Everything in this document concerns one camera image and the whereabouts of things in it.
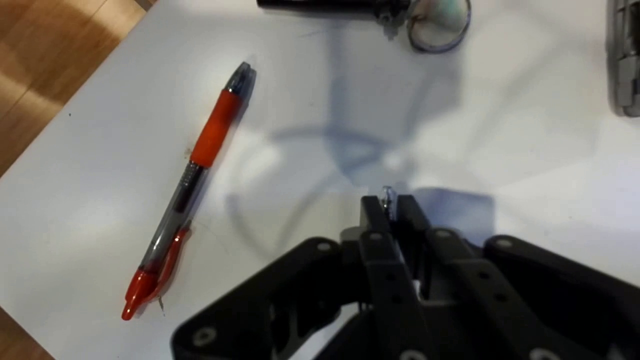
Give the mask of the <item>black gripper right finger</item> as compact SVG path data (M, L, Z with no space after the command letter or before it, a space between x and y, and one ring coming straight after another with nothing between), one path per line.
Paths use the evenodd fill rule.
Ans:
M398 223L417 236L417 294L459 305L496 344L492 360L640 360L635 287L514 236L475 249L432 229L414 196L398 198Z

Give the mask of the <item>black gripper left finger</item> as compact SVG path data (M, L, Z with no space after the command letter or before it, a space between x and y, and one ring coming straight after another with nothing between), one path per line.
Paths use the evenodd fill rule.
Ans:
M383 207L362 200L360 224L336 243L308 238L182 322L169 341L173 360L288 360L343 307L356 316L317 360L404 360L420 353L420 300L414 289L420 207L399 196Z

